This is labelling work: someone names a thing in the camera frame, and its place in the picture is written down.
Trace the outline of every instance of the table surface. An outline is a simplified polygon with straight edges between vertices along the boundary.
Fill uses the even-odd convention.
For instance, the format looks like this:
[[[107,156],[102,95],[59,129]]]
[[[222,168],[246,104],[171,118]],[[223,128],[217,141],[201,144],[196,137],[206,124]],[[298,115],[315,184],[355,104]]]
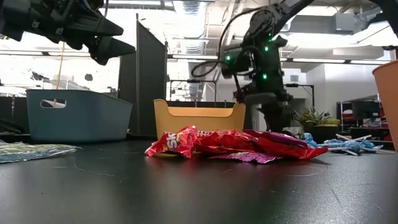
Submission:
[[[398,223],[398,156],[255,165],[146,157],[149,141],[0,165],[0,223]]]

